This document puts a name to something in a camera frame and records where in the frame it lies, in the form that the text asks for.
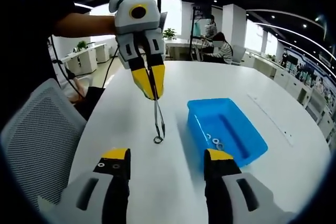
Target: led strip light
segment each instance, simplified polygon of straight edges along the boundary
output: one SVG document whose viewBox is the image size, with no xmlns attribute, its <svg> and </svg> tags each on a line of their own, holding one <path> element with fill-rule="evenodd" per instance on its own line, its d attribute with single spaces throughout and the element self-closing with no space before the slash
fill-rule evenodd
<svg viewBox="0 0 336 224">
<path fill-rule="evenodd" d="M 288 43 L 288 42 L 286 42 L 286 41 L 284 41 L 282 39 L 279 39 L 279 41 L 283 42 L 283 43 L 286 43 L 286 44 L 289 44 L 290 46 L 295 47 L 295 48 L 301 50 L 302 52 L 308 54 L 310 57 L 312 57 L 313 59 L 315 59 L 316 61 L 318 61 L 318 63 L 320 63 L 322 66 L 324 66 L 336 78 L 336 75 L 322 61 L 320 61 L 318 58 L 314 57 L 313 55 L 311 55 L 310 53 L 304 51 L 303 49 L 301 49 L 301 48 L 299 48 L 299 47 L 297 47 L 297 46 L 295 46 L 295 45 L 293 45 L 291 43 Z"/>
<path fill-rule="evenodd" d="M 75 3 L 76 6 L 80 6 L 80 7 L 84 7 L 84 8 L 87 8 L 87 9 L 93 9 L 93 7 L 91 6 L 88 6 L 88 5 L 82 5 L 82 4 L 78 4 L 78 3 Z"/>
<path fill-rule="evenodd" d="M 296 34 L 296 35 L 299 35 L 301 36 L 302 38 L 305 38 L 307 40 L 309 40 L 310 42 L 313 42 L 315 45 L 319 46 L 321 49 L 323 49 L 325 52 L 327 52 L 334 60 L 336 60 L 336 57 L 331 53 L 329 52 L 328 50 L 326 50 L 324 47 L 322 47 L 320 44 L 318 44 L 317 42 L 313 41 L 312 39 L 302 35 L 302 34 L 299 34 L 299 33 L 296 33 L 295 31 L 292 31 L 292 30 L 288 30 L 288 29 L 285 29 L 285 28 L 282 28 L 282 27 L 279 27 L 279 26 L 274 26 L 274 25 L 268 25 L 268 24 L 264 24 L 264 23 L 255 23 L 257 25 L 261 25 L 261 26 L 270 26 L 270 27 L 274 27 L 274 28 L 277 28 L 277 29 L 281 29 L 281 30 L 285 30 L 285 31 L 288 31 L 290 33 L 293 33 L 293 34 Z"/>
</svg>

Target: office chair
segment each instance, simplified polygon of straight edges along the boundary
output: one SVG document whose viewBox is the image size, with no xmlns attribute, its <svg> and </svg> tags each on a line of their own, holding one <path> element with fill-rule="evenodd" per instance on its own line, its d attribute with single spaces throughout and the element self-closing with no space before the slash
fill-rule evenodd
<svg viewBox="0 0 336 224">
<path fill-rule="evenodd" d="M 233 57 L 231 65 L 240 66 L 240 62 L 245 54 L 246 48 L 238 45 L 232 47 Z"/>
<path fill-rule="evenodd" d="M 322 118 L 322 112 L 326 105 L 327 101 L 324 96 L 318 90 L 313 88 L 311 97 L 305 106 L 305 110 L 310 114 L 316 123 L 319 123 Z"/>
<path fill-rule="evenodd" d="M 60 201 L 86 121 L 54 79 L 42 83 L 1 132 L 9 168 L 27 199 Z"/>
</svg>

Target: desk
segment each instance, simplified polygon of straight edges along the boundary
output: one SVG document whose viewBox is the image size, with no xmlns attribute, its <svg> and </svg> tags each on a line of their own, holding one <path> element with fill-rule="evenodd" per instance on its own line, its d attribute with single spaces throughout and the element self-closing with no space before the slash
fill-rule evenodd
<svg viewBox="0 0 336 224">
<path fill-rule="evenodd" d="M 92 73 L 97 69 L 97 60 L 99 59 L 98 62 L 104 62 L 106 58 L 104 54 L 107 48 L 105 45 L 106 43 L 79 52 L 72 52 L 62 58 L 61 61 L 66 63 L 68 69 L 76 75 Z"/>
<path fill-rule="evenodd" d="M 180 60 L 180 51 L 181 48 L 189 49 L 189 40 L 188 39 L 164 39 L 164 43 L 170 50 L 170 55 L 173 55 L 174 60 Z M 200 43 L 193 40 L 192 45 L 201 45 Z"/>
<path fill-rule="evenodd" d="M 207 223 L 205 183 L 199 168 L 203 157 L 198 156 L 186 128 L 187 102 L 229 97 L 268 145 L 264 155 L 242 170 L 272 190 L 283 210 L 301 210 L 330 159 L 320 129 L 303 107 L 252 68 L 190 61 L 167 61 L 165 66 L 164 94 L 159 100 L 166 125 L 164 142 L 153 143 L 153 101 L 136 87 L 130 71 L 120 68 L 85 127 L 69 181 L 93 170 L 104 152 L 128 147 L 132 155 L 128 223 Z M 248 94 L 258 97 L 292 135 L 293 146 Z"/>
</svg>

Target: blue container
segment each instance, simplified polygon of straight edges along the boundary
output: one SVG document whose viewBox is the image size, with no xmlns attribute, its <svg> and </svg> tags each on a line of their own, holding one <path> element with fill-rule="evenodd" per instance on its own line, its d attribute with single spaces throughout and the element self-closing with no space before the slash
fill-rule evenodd
<svg viewBox="0 0 336 224">
<path fill-rule="evenodd" d="M 204 150 L 217 149 L 213 138 L 219 139 L 224 151 L 233 156 L 239 167 L 267 151 L 264 139 L 231 99 L 189 101 L 188 108 L 188 127 L 202 157 L 202 167 Z"/>
</svg>

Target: person sitting at desk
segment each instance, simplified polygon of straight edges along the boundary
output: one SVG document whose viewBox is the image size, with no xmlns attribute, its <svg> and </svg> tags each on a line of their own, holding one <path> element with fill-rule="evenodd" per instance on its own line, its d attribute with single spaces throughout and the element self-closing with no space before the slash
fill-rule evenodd
<svg viewBox="0 0 336 224">
<path fill-rule="evenodd" d="M 203 38 L 205 47 L 217 47 L 218 52 L 213 54 L 203 54 L 203 61 L 231 64 L 233 50 L 230 44 L 226 41 L 223 33 L 219 32 L 213 37 L 213 42 L 209 42 Z"/>
</svg>

